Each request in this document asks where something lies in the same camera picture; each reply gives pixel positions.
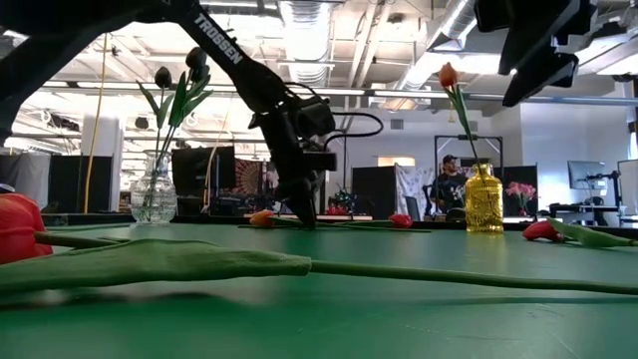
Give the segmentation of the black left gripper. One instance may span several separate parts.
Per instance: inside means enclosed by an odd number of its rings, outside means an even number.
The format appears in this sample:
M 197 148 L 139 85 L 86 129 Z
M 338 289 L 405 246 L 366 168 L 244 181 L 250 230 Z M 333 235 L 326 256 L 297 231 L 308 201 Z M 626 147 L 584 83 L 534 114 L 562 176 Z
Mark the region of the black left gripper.
M 323 173 L 336 169 L 337 157 L 312 137 L 300 137 L 297 114 L 277 110 L 259 114 L 258 128 L 279 176 L 276 196 L 305 227 L 314 228 L 314 192 L 323 182 Z

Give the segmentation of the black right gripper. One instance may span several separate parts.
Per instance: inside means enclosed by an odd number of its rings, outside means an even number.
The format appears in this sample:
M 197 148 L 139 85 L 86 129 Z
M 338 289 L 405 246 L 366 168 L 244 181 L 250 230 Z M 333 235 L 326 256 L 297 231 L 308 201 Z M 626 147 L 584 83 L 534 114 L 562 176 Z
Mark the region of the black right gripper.
M 497 73 L 509 75 L 516 69 L 516 74 L 503 96 L 505 107 L 514 107 L 547 86 L 573 85 L 578 57 L 561 53 L 576 53 L 590 45 L 597 3 L 598 0 L 476 0 L 474 12 L 482 33 L 507 30 Z M 558 53 L 532 58 L 552 46 Z

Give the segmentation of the red artificial tulip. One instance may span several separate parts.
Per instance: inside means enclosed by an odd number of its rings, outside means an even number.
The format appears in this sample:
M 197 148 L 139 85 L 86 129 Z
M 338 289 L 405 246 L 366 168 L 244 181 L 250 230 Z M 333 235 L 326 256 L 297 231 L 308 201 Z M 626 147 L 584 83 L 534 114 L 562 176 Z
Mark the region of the red artificial tulip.
M 0 294 L 151 281 L 305 276 L 310 272 L 638 296 L 636 286 L 330 262 L 205 241 L 151 238 L 99 243 L 53 235 L 46 231 L 32 199 L 19 193 L 0 194 Z
M 528 226 L 522 233 L 527 240 L 547 239 L 552 242 L 578 242 L 587 247 L 623 247 L 636 246 L 638 240 L 616 236 L 586 226 L 567 224 L 554 218 L 548 218 Z
M 348 228 L 362 230 L 387 230 L 387 231 L 414 231 L 427 232 L 426 229 L 416 228 L 412 219 L 406 214 L 392 214 L 385 220 L 350 220 L 338 222 L 316 221 L 313 226 L 304 224 L 296 218 L 287 218 L 275 215 L 269 211 L 258 212 L 249 218 L 248 224 L 241 227 L 274 229 L 274 228 Z

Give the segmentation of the ribbed clear glass vase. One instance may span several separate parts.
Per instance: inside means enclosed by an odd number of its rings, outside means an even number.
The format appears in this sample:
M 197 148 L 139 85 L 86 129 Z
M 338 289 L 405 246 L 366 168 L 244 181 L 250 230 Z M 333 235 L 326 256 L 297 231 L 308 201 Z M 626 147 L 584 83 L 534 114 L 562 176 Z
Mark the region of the ribbed clear glass vase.
M 177 209 L 175 186 L 168 174 L 169 157 L 159 150 L 144 154 L 145 172 L 131 186 L 132 216 L 137 224 L 168 224 Z

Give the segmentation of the yellow glass vase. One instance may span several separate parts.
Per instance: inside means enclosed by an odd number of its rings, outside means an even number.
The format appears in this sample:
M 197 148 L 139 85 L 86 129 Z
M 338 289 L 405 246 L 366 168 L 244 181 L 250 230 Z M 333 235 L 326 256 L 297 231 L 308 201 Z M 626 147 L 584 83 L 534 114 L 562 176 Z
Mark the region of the yellow glass vase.
M 468 232 L 503 233 L 503 188 L 491 164 L 473 165 L 474 175 L 465 184 Z

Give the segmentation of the black partition panel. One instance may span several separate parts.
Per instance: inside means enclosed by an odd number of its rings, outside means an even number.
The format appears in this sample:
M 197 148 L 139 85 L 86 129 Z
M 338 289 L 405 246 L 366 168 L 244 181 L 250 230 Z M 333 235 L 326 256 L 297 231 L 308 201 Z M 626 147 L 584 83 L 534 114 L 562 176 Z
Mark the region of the black partition panel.
M 374 219 L 388 219 L 396 210 L 396 174 L 394 167 L 353 168 L 351 190 L 355 212 Z
M 537 166 L 505 167 L 503 205 L 505 216 L 533 217 L 538 209 Z
M 88 213 L 110 210 L 112 157 L 93 157 Z M 61 213 L 84 211 L 88 156 L 51 156 L 48 201 Z

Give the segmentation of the computer monitor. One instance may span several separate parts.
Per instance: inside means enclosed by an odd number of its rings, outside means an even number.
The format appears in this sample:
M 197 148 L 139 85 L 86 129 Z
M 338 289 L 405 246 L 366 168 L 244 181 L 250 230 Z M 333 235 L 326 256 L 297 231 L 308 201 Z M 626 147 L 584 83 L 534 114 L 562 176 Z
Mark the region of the computer monitor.
M 568 161 L 567 168 L 571 189 L 607 189 L 605 162 Z
M 638 215 L 638 160 L 620 161 L 619 186 L 625 213 Z

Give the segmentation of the green table mat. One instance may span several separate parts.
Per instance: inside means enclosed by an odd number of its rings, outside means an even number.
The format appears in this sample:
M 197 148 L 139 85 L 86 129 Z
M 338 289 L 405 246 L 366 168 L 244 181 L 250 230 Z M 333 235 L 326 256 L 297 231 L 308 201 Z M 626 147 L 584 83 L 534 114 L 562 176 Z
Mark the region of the green table mat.
M 638 286 L 638 248 L 462 230 L 81 227 L 319 260 Z M 310 274 L 0 296 L 0 359 L 638 359 L 638 296 Z

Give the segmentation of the overhead light bar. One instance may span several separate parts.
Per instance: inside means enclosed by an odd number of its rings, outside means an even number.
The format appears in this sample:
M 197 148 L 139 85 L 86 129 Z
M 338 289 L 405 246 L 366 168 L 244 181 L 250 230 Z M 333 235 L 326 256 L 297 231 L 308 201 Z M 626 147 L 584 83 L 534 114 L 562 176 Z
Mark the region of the overhead light bar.
M 49 92 L 70 92 L 70 93 L 97 93 L 100 89 L 106 92 L 123 94 L 124 92 L 136 92 L 139 86 L 136 83 L 127 82 L 64 82 L 47 81 L 41 91 Z M 316 88 L 315 92 L 322 97 L 369 97 L 369 98 L 399 98 L 399 99 L 423 99 L 423 100 L 443 100 L 447 97 L 443 91 L 397 91 L 378 89 L 344 89 L 344 88 Z M 497 94 L 464 93 L 467 101 L 499 102 L 504 96 Z M 611 98 L 611 97 L 555 97 L 555 96 L 533 96 L 523 100 L 524 103 L 534 104 L 560 104 L 560 105 L 590 105 L 590 106 L 617 106 L 617 107 L 638 107 L 638 98 Z

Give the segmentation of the person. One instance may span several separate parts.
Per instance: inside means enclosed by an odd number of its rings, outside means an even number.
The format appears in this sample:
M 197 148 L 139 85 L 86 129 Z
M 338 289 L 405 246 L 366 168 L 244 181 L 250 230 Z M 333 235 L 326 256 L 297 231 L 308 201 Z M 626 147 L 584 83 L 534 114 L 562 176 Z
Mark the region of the person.
M 431 200 L 446 216 L 446 221 L 464 221 L 465 184 L 468 178 L 459 172 L 457 157 L 446 155 L 442 161 L 442 171 L 432 184 Z

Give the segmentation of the black office desk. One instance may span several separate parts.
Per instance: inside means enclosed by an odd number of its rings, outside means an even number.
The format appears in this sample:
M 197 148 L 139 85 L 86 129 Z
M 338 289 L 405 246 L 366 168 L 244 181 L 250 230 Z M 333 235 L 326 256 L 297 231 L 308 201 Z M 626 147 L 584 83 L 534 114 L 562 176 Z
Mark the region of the black office desk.
M 638 225 L 638 214 L 627 214 L 624 205 L 604 204 L 562 204 L 553 203 L 549 206 L 549 216 L 561 219 L 567 223 L 582 223 L 602 226 L 631 226 Z

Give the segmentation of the patterned wall tapestry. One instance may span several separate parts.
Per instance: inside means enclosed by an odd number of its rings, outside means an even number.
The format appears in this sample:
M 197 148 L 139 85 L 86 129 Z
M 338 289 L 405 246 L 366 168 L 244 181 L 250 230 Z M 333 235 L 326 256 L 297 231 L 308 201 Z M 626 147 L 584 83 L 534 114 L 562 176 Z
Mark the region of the patterned wall tapestry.
M 239 194 L 274 194 L 279 176 L 271 162 L 235 161 L 236 186 L 232 189 Z

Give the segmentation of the silver ceiling ventilation duct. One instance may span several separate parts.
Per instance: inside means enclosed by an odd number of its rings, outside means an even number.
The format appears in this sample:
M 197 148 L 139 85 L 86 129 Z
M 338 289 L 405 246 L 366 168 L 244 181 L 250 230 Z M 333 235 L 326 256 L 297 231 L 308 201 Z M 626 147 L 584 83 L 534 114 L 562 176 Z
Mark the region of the silver ceiling ventilation duct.
M 332 6 L 315 1 L 279 1 L 283 38 L 292 82 L 311 88 L 328 83 Z
M 387 90 L 422 91 L 427 81 L 438 73 L 451 56 L 436 52 L 445 47 L 457 52 L 465 47 L 467 36 L 476 26 L 476 0 L 446 0 L 443 14 L 419 24 L 412 37 L 412 60 L 400 78 L 387 85 Z

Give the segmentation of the black rig frame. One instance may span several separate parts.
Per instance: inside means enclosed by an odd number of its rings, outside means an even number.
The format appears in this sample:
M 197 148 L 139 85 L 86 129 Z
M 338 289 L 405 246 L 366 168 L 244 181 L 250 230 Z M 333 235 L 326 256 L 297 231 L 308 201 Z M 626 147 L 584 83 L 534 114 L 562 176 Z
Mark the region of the black rig frame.
M 470 137 L 467 135 L 435 135 L 434 136 L 434 147 L 435 147 L 435 163 L 438 165 L 440 163 L 439 155 L 440 152 L 446 147 L 446 145 L 451 140 L 457 141 L 469 141 L 473 140 L 485 141 L 498 155 L 498 164 L 503 167 L 504 166 L 504 152 L 503 152 L 503 137 L 501 136 L 479 136 L 479 135 L 471 135 Z

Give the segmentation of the black aluminium table frame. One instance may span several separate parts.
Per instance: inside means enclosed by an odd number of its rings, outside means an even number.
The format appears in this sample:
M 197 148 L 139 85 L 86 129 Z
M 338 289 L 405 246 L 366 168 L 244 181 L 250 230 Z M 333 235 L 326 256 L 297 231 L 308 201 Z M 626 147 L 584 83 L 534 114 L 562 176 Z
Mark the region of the black aluminium table frame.
M 115 213 L 90 213 L 90 214 L 78 214 L 78 213 L 58 213 L 58 214 L 43 214 L 43 221 L 47 227 L 50 226 L 65 226 L 65 225 L 97 225 L 97 224 L 115 224 L 115 223 L 134 223 L 135 220 L 130 214 L 115 214 Z M 228 224 L 228 225 L 240 225 L 249 224 L 248 217 L 239 216 L 176 216 L 171 220 L 172 223 L 187 223 L 187 224 Z M 413 223 L 412 228 L 417 229 L 447 229 L 447 230 L 465 230 L 466 226 L 460 222 L 445 222 L 445 221 L 416 221 Z M 590 226 L 590 229 L 606 232 L 609 234 L 627 237 L 632 239 L 638 239 L 638 228 L 630 227 L 610 227 L 610 226 Z

